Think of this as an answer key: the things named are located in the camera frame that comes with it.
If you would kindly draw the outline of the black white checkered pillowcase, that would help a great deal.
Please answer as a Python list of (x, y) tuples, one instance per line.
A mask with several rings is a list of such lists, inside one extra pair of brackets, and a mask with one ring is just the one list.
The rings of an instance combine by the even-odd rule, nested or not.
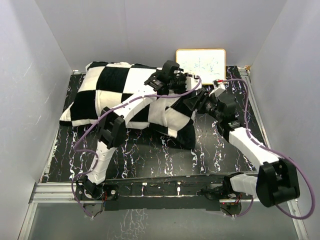
[[(136, 94), (157, 67), (140, 63), (92, 61), (85, 67), (86, 74), (73, 102), (63, 111), (62, 126), (93, 124), (103, 108), (121, 104)], [(177, 98), (158, 98), (139, 111), (129, 122), (130, 129), (150, 129), (175, 139), (183, 149), (196, 146), (195, 112), (184, 100), (194, 97), (193, 91)]]

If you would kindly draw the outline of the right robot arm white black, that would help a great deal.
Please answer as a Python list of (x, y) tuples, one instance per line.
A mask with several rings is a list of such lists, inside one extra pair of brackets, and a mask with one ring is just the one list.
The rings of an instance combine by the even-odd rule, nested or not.
[(223, 92), (215, 97), (201, 90), (183, 102), (191, 111), (213, 117), (219, 134), (240, 150), (258, 171), (257, 176), (242, 172), (225, 176), (222, 190), (226, 197), (233, 199), (245, 193), (258, 198), (265, 207), (272, 207), (300, 196), (296, 167), (248, 135), (244, 122), (236, 116), (237, 104), (233, 95)]

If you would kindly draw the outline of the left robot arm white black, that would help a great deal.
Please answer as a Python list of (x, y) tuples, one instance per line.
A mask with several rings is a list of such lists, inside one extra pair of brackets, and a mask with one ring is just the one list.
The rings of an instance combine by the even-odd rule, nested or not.
[(202, 85), (199, 76), (181, 72), (179, 64), (168, 60), (162, 67), (137, 83), (134, 95), (113, 108), (104, 108), (95, 124), (98, 126), (97, 149), (88, 172), (84, 173), (84, 192), (93, 200), (103, 195), (102, 183), (116, 149), (125, 141), (128, 124), (152, 103), (165, 99), (183, 100)]

